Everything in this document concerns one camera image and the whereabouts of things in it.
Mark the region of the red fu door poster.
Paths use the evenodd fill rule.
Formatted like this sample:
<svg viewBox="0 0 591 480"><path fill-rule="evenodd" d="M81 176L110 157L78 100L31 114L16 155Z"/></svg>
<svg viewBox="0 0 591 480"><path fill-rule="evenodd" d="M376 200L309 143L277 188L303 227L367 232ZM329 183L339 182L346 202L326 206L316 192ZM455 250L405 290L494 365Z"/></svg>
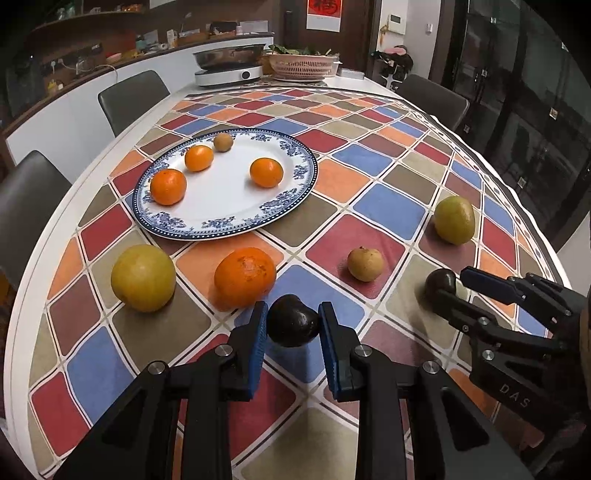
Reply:
<svg viewBox="0 0 591 480"><path fill-rule="evenodd" d="M339 33L342 23L342 0L308 0L308 30Z"/></svg>

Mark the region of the colourful checkered tablecloth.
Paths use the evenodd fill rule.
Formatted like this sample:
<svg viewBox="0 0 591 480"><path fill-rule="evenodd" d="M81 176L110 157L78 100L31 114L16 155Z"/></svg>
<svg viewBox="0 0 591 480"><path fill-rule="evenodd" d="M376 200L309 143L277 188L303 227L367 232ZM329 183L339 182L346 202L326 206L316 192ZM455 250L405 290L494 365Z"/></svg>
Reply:
<svg viewBox="0 0 591 480"><path fill-rule="evenodd" d="M270 225L221 240L168 241L143 230L130 201L143 172L168 149L223 127L262 127L310 148L318 179L308 198ZM436 206L450 196L474 209L474 236L460 246L433 224ZM152 313L126 306L110 283L117 258L141 244L163 250L176 269L173 296ZM468 339L419 299L421 281L439 267L560 280L532 213L469 148L399 100L263 87L167 101L91 163L46 227L6 367L10 430L36 476L57 472L149 361L195 360L249 317L220 310L213 299L215 268L245 247L273 259L270 297L332 302L342 323L394 361L439 360L514 447L539 441L471 384ZM349 252L358 247L382 253L385 268L373 282L349 273Z"/></svg>

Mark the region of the white lower cabinets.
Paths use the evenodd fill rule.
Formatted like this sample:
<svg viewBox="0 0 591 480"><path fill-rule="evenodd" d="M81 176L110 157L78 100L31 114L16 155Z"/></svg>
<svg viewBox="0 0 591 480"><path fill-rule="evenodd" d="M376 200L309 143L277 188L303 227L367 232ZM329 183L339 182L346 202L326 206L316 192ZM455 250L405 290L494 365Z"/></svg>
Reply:
<svg viewBox="0 0 591 480"><path fill-rule="evenodd" d="M16 165L36 151L73 183L136 119L166 96L195 86L195 74L201 70L199 54L273 42L273 33L214 37L101 69L9 128L8 151Z"/></svg>

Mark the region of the white wall intercom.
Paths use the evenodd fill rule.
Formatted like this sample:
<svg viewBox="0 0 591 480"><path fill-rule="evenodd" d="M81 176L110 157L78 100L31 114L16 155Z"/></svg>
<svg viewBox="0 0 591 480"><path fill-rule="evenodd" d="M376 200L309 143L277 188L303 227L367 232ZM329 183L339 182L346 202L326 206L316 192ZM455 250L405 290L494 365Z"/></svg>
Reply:
<svg viewBox="0 0 591 480"><path fill-rule="evenodd" d="M404 36L406 34L406 17L390 14L387 27L389 32Z"/></svg>

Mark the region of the small white box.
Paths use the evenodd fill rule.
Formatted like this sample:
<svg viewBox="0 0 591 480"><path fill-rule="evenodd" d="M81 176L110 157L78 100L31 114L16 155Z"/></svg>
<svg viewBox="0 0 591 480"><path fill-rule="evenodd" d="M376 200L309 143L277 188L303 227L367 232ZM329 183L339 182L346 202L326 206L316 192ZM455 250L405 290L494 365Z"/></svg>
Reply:
<svg viewBox="0 0 591 480"><path fill-rule="evenodd" d="M341 68L338 72L339 77L353 80L363 80L365 73L363 71L356 71L352 69Z"/></svg>

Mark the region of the dark chair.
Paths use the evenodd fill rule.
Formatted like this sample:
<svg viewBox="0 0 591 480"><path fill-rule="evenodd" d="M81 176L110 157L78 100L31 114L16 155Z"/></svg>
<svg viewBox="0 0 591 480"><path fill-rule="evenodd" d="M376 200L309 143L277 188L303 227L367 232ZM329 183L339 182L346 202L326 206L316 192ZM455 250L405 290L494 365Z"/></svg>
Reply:
<svg viewBox="0 0 591 480"><path fill-rule="evenodd" d="M1 271L17 290L45 226L71 183L39 151L31 151L1 183Z"/></svg>
<svg viewBox="0 0 591 480"><path fill-rule="evenodd" d="M470 102L463 96L419 75L410 74L397 94L413 103L448 129L455 131L464 120Z"/></svg>
<svg viewBox="0 0 591 480"><path fill-rule="evenodd" d="M103 90L98 94L98 102L117 137L169 94L160 76L148 70Z"/></svg>

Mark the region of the blue white porcelain plate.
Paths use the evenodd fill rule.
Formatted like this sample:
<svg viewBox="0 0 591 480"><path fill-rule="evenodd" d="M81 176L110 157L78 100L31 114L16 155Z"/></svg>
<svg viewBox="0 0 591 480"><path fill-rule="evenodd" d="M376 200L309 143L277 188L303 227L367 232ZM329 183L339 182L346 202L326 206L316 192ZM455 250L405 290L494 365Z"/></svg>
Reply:
<svg viewBox="0 0 591 480"><path fill-rule="evenodd" d="M178 241L231 237L266 226L300 206L318 179L318 160L306 145L280 132L260 128L225 129L233 145L214 154L211 167L190 172L184 155L195 146L213 146L214 132L199 135L158 155L140 176L130 201L135 220L148 232ZM250 165L270 158L283 167L273 188L252 181ZM186 179L184 197L171 206L150 193L154 176L167 169Z"/></svg>

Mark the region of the small tan fruit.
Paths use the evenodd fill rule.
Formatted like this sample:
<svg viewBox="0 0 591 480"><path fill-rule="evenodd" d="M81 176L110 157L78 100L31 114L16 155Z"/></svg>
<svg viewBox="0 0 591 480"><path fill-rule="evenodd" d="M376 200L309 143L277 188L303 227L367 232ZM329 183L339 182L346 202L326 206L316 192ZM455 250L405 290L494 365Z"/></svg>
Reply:
<svg viewBox="0 0 591 480"><path fill-rule="evenodd" d="M361 282L375 281L382 275L384 268L385 260L377 249L358 247L349 252L349 273Z"/></svg>
<svg viewBox="0 0 591 480"><path fill-rule="evenodd" d="M228 133L218 133L213 139L213 145L217 152L228 152L233 145L233 138Z"/></svg>

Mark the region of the pink basket with greens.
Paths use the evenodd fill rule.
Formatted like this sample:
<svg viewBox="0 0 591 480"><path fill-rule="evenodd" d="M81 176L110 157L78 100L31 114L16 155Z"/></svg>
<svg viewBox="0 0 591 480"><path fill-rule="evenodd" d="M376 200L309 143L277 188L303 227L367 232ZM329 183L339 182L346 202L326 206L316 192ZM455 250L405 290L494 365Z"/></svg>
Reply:
<svg viewBox="0 0 591 480"><path fill-rule="evenodd" d="M266 58L277 79L301 82L322 81L334 76L335 68L339 66L339 53L332 55L331 49L321 55L308 48L287 49L272 45Z"/></svg>

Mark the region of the small orange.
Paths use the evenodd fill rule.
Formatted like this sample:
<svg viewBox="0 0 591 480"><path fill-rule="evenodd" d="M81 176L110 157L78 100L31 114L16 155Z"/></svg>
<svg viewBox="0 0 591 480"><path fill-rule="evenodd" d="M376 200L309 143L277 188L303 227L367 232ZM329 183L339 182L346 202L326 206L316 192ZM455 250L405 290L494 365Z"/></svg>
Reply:
<svg viewBox="0 0 591 480"><path fill-rule="evenodd" d="M191 172L201 172L209 167L214 159L214 152L207 145L195 145L188 148L184 154L185 167Z"/></svg>

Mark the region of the dark wooden door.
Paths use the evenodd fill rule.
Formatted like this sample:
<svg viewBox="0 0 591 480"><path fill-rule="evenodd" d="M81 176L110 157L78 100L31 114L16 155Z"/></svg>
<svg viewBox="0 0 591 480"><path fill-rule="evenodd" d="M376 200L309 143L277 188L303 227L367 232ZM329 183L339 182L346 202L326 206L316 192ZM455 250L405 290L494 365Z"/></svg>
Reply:
<svg viewBox="0 0 591 480"><path fill-rule="evenodd" d="M276 41L288 49L338 55L366 72L377 45L381 1L280 1Z"/></svg>

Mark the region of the dark plum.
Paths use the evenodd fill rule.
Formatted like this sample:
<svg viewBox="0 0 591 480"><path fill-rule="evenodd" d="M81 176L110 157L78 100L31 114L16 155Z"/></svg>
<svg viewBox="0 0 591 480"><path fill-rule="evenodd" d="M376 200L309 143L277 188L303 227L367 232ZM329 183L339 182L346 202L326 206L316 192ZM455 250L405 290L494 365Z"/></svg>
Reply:
<svg viewBox="0 0 591 480"><path fill-rule="evenodd" d="M266 317L266 333L283 348L297 348L314 340L320 330L320 315L294 294L277 298Z"/></svg>
<svg viewBox="0 0 591 480"><path fill-rule="evenodd" d="M431 272L425 281L425 296L433 302L437 294L447 292L453 296L457 294L457 280L453 270L440 268Z"/></svg>

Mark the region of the large yellow pear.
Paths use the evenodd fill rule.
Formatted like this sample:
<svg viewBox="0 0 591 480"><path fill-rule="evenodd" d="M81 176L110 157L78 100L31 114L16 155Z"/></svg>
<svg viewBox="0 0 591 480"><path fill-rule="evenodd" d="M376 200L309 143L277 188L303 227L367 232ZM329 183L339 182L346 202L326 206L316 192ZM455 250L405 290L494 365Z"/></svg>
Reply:
<svg viewBox="0 0 591 480"><path fill-rule="evenodd" d="M152 313L163 308L173 296L176 269L160 248L133 245L117 258L110 283L114 295L126 306Z"/></svg>

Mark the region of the glass sliding door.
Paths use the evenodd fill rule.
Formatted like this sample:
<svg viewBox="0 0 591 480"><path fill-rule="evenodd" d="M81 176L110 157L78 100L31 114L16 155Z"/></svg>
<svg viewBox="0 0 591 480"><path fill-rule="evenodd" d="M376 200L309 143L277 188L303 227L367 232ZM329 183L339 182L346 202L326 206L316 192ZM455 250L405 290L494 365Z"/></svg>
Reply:
<svg viewBox="0 0 591 480"><path fill-rule="evenodd" d="M560 250L590 209L590 84L530 1L444 1L431 75L465 97L457 131Z"/></svg>

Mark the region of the white induction cooker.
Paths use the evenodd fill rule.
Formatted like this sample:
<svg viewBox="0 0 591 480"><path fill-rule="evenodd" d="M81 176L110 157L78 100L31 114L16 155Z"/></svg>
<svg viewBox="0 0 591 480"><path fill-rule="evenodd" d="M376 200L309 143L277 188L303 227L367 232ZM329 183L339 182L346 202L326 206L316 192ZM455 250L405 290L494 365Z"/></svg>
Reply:
<svg viewBox="0 0 591 480"><path fill-rule="evenodd" d="M242 84L259 80L263 67L256 65L243 68L200 71L194 74L194 81L200 88L214 88Z"/></svg>

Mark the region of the dark chair near left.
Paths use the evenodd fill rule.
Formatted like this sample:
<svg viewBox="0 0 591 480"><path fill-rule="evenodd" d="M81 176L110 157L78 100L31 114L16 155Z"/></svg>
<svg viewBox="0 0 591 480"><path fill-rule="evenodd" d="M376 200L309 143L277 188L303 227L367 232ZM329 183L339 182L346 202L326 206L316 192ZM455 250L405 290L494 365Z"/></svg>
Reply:
<svg viewBox="0 0 591 480"><path fill-rule="evenodd" d="M39 151L31 151L1 183L1 271L17 290L45 226L71 183Z"/></svg>

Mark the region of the dark chair right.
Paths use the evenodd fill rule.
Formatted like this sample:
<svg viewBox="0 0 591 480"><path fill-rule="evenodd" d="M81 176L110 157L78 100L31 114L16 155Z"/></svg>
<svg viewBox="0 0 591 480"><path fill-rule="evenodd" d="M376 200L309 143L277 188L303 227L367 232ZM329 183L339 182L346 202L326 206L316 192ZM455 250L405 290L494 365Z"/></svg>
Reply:
<svg viewBox="0 0 591 480"><path fill-rule="evenodd" d="M470 102L463 96L419 75L410 74L397 94L413 103L448 129L455 131L464 120Z"/></svg>

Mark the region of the dark chair far left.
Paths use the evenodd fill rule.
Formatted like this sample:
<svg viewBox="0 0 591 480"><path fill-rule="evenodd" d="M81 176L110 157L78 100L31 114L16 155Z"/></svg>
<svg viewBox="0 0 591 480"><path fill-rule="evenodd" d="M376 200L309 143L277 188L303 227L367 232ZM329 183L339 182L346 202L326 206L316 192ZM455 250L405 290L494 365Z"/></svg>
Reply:
<svg viewBox="0 0 591 480"><path fill-rule="evenodd" d="M117 137L169 94L160 76L148 70L103 90L98 94L98 102Z"/></svg>

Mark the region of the large orange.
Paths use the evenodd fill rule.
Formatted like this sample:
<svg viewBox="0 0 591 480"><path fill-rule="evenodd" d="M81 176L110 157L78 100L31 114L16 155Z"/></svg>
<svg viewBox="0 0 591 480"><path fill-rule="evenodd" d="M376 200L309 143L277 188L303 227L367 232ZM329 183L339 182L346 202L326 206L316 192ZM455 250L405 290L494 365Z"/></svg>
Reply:
<svg viewBox="0 0 591 480"><path fill-rule="evenodd" d="M276 266L262 249L237 249L222 259L214 271L214 304L220 310L245 308L270 292Z"/></svg>

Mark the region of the steel pot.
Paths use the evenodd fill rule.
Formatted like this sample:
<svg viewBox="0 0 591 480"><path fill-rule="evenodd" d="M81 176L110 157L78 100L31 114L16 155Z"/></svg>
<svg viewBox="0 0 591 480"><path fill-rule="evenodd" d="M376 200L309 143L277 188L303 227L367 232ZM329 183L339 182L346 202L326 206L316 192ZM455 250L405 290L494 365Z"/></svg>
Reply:
<svg viewBox="0 0 591 480"><path fill-rule="evenodd" d="M262 55L262 44L215 48L193 54L198 67L204 71L256 66Z"/></svg>

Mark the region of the black water dispenser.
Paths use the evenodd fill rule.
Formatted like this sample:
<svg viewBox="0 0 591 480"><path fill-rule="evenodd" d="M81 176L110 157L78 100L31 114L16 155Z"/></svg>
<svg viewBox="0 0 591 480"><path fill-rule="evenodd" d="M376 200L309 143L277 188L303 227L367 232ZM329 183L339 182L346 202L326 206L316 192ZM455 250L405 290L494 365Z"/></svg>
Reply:
<svg viewBox="0 0 591 480"><path fill-rule="evenodd" d="M41 65L32 55L18 58L5 71L8 103L18 117L45 97Z"/></svg>

